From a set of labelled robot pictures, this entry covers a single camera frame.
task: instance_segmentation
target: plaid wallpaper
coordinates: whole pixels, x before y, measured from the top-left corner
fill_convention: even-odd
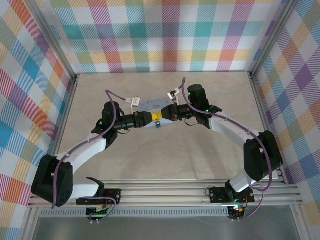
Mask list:
[[[37,0],[78,73],[248,70],[281,2]]]
[[[0,240],[18,238],[71,86],[22,0],[0,0]]]
[[[269,40],[269,37],[271,35],[271,33],[273,32],[274,28],[276,27],[276,23],[278,22],[280,16],[281,16],[281,13],[286,5],[286,3],[288,2],[289,0],[282,0],[279,7],[277,8],[274,16],[273,16],[273,19],[267,29],[267,31],[265,32],[264,34],[264,37],[259,45],[259,48],[258,50],[256,51],[255,55],[254,55],[254,58],[253,58],[253,61],[251,62],[250,64],[250,67],[248,69],[248,72],[252,72],[252,70],[254,69],[261,53],[262,53],[262,50],[264,49],[264,47],[266,46],[268,40]]]
[[[300,0],[257,84],[291,184],[320,235],[320,1]]]

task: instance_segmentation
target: purple cable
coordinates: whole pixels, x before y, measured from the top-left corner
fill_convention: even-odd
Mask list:
[[[116,201],[114,198],[108,197],[108,196],[85,196],[85,197],[81,197],[81,198],[82,198],[82,199],[107,199],[107,200],[113,201],[114,207],[112,208],[111,211],[109,211],[109,212],[107,213],[107,215],[105,215],[103,218],[101,218],[101,219],[99,220],[100,222],[103,221],[103,220],[105,220],[105,219],[115,210],[116,205],[117,205],[117,201]]]
[[[240,129],[244,130],[246,133],[250,134],[252,137],[254,137],[256,139],[256,141],[260,144],[260,146],[262,147],[263,149],[263,152],[264,152],[264,155],[265,155],[265,158],[266,158],[266,162],[267,162],[267,165],[268,165],[268,171],[269,171],[269,183],[268,183],[268,186],[266,188],[262,188],[262,189],[259,189],[257,187],[254,187],[254,186],[251,186],[252,189],[255,189],[259,192],[265,192],[267,190],[270,189],[271,187],[271,184],[272,184],[272,167],[271,167],[271,162],[270,162],[270,158],[269,158],[269,155],[268,155],[268,152],[264,146],[264,144],[261,142],[261,140],[254,134],[252,133],[249,129],[247,129],[246,127],[242,126],[241,124],[237,123],[236,121],[233,121],[232,119],[229,119],[225,116],[221,116],[221,115],[218,115],[218,114],[215,114],[215,113],[211,113],[211,112],[206,112],[206,111],[201,111],[201,110],[198,110],[196,109],[195,107],[193,107],[191,105],[191,103],[188,101],[187,99],[187,96],[186,96],[186,93],[185,93],[185,83],[186,83],[186,78],[184,77],[182,79],[182,84],[181,84],[181,88],[182,88],[182,95],[183,95],[183,98],[186,102],[186,104],[194,111],[200,113],[200,114],[208,114],[208,115],[212,115],[214,117],[217,117],[217,118],[220,118],[220,119],[223,119],[225,121],[229,121],[230,123],[236,125],[237,127],[239,127]]]
[[[263,192],[262,192],[262,197],[261,197],[261,200],[260,200],[258,206],[256,206],[255,210],[254,210],[252,213],[250,213],[248,216],[244,216],[242,219],[248,219],[248,218],[250,218],[253,214],[255,214],[255,213],[258,211],[258,209],[260,208],[260,206],[261,206],[261,204],[262,204],[262,201],[264,200],[264,197],[265,197],[265,192],[263,191]]]
[[[81,148],[83,145],[85,145],[85,144],[87,144],[87,143],[90,143],[91,141],[94,141],[94,140],[100,138],[101,136],[103,136],[103,135],[105,135],[107,132],[109,132],[109,131],[113,128],[113,126],[114,126],[114,124],[115,124],[115,122],[116,122],[116,117],[117,117],[117,115],[116,115],[116,111],[117,111],[117,110],[116,110],[116,105],[115,105],[114,101],[112,100],[110,94],[114,95],[114,96],[117,97],[117,98],[120,98],[121,100],[126,100],[126,99],[123,98],[123,97],[120,97],[120,96],[118,96],[118,95],[116,95],[116,94],[114,94],[113,92],[111,92],[111,91],[109,91],[109,90],[106,90],[105,93],[106,93],[106,95],[109,97],[110,102],[111,102],[111,105],[112,105],[112,108],[113,108],[113,113],[114,113],[114,114],[113,114],[112,123],[111,123],[111,125],[107,128],[107,130],[105,130],[105,131],[104,131],[103,133],[101,133],[100,135],[95,136],[95,137],[93,137],[93,138],[91,138],[91,139],[89,139],[89,140],[87,140],[87,141],[83,141],[83,142],[81,142],[80,144],[78,144],[77,146],[75,146],[74,148],[72,148],[72,149],[71,149],[66,155],[64,155],[64,156],[61,158],[61,160],[58,162],[58,164],[57,164],[57,166],[56,166],[56,168],[55,168],[55,170],[54,170],[54,176],[53,176],[53,202],[52,202],[52,207],[51,207],[51,209],[54,209],[55,206],[56,206],[56,203],[57,203],[57,180],[58,180],[58,171],[59,171],[59,168],[60,168],[61,164],[64,162],[64,160],[66,160],[66,158],[68,157],[68,155],[71,155],[75,150]]]
[[[119,96],[119,95],[117,95],[117,94],[113,93],[112,91],[106,90],[106,92],[107,92],[107,91],[108,91],[108,93],[110,93],[111,95],[115,96],[115,97],[116,97],[116,98],[118,98],[118,99],[121,99],[121,100],[123,100],[123,101],[125,101],[125,100],[126,100],[124,97]]]

